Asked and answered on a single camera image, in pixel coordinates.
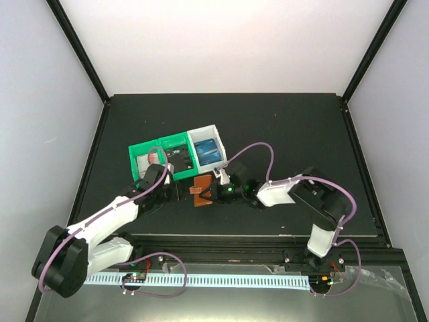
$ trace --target purple cable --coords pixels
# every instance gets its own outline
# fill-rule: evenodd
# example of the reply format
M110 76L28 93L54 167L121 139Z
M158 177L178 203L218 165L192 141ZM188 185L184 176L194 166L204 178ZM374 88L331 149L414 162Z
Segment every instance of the purple cable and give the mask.
M162 175L161 175L161 178L157 181L157 182L155 182L155 184L153 185L153 186L151 186L149 189L147 189L146 191L143 191L141 194L139 194L139 195L137 195L137 196L135 196L135 197L133 197L133 198L130 198L130 199L128 199L128 200L125 200L125 201L122 201L121 203L118 203L117 204L117 207L120 207L120 206L123 206L123 205L126 205L127 203L130 203L130 202L132 202L132 201L134 201L134 200L136 200L136 199L138 199L138 198L142 198L142 197L144 197L144 196L146 196L148 193L150 193L150 192L152 192L158 185L160 185L161 184L161 182L163 182L164 181L164 179L165 179L165 177L166 177L166 175L167 175L167 171L168 171L168 169L167 169L167 165L168 165L168 160L167 160L167 154L165 153L165 151L162 149L162 148L160 148L159 146L154 146L152 149L150 149L150 151L149 151L149 153L147 154L147 161L149 162L149 164L150 164L150 154L151 154L151 152L152 151L154 151L154 150L159 150L163 155L164 155L164 158L165 158L165 160L166 160L166 166L164 167L164 171L162 172ZM113 210L113 208L112 207L109 207L109 208L106 208L105 210L103 210L103 211L101 211L97 216L95 216L94 218L92 218L91 220L88 220L86 223L85 223L85 228L87 228L91 223L93 223L94 221L96 221L98 218L100 218L101 216L103 216L103 215L105 215L106 213L108 213L109 211L112 211ZM42 270L42 273L40 274L40 277L39 277L39 282L38 282L38 287L39 287L39 291L41 292L41 293L47 293L47 292L49 292L50 290L46 290L45 288L44 288L44 285L43 285L43 282L44 282L44 280L45 280L45 276L46 276L46 272L48 271L48 269L49 269L49 267L51 266L51 264L52 264L52 262L54 261L54 259L55 259L55 257L58 255L58 253L59 252L61 252L61 250L62 250L62 248L75 236L75 235L77 235L78 233L80 233L81 231L82 231L83 229L82 228L79 228L79 229L77 229L74 233L71 233L65 240L63 240L62 241L62 243L52 252L52 254L51 254L51 256L49 257L49 259L46 261L46 264L45 264L45 266L43 267L43 270Z
M265 175L265 179L268 182L269 181L269 174L271 173L271 168L273 167L273 163L274 163L274 150L273 150L273 148L268 143L265 143L265 142L256 142L256 143L251 144L250 146L246 146L242 150L238 151L231 159L229 159L227 161L227 163L225 163L222 166L222 168L225 168L226 166L228 166L228 164L230 162L232 162L233 160L235 160L236 158L238 158L242 153L246 152L248 149L250 149L250 148L252 148L254 146L266 146L267 148L269 148L269 151L271 152L271 161L269 162L267 174Z
M314 296L316 297L340 297L341 295L346 295L348 292L350 292L351 290L353 290L356 286L357 283L359 282L359 279L361 278L361 269L362 269L362 261L361 261L361 253L359 251L359 248L357 247L356 243L351 240L351 239L344 239L343 241L340 241L338 244L335 245L335 247L341 246L345 243L350 243L353 245L353 247L356 249L356 255L357 255L357 264L358 264L358 272L357 272L357 277L356 280L354 281L354 283L346 290L340 292L340 293L335 293L335 294L321 294L321 293L317 293L311 286L310 286L310 292L314 294Z
M174 258L175 260L177 260L180 263L180 265L182 265L182 267L183 267L183 273L184 273L183 285L179 288L179 290L177 292L175 292L173 294L169 294L169 295L162 295L162 294L154 294L154 293L148 293L148 292L141 292L139 290L130 291L130 292L134 292L135 294L140 294L140 295L146 295L148 297L157 297L159 299L170 299L172 297L176 297L176 296L181 295L183 293L183 291L185 290L186 283L188 281L188 272L186 271L185 264L176 255L173 255L173 254L170 254L170 253L165 253L165 252L152 253L152 254L146 255L144 257L138 258L136 260L132 260L130 262L125 262L125 263L120 263L120 264L117 264L117 265L131 265L131 264L135 264L135 263L141 262L142 260L146 260L146 259L154 257L154 256L169 256L169 257ZM124 292L127 292L128 290L125 288L125 282L126 282L126 280L124 280L122 282L122 289L123 289Z
M294 178L283 179L283 180L279 180L279 181L273 181L272 183L294 182L294 181L299 181L299 180L311 180L311 181L317 181L317 182L327 184L328 186L331 186L331 187L341 191L344 194L344 196L346 196L348 198L348 200L350 200L351 211L341 222L338 223L339 227L343 227L346 223L348 223L355 216L356 210L357 210L357 204L356 204L355 198L353 198L351 193L349 191L347 191L346 189L344 189L342 186L340 186L340 185L338 185L332 181L329 181L327 179L317 178L315 176L295 176ZM336 242L336 239L338 238L340 231L341 231L341 229L337 229L335 231L334 239L332 240L333 243Z

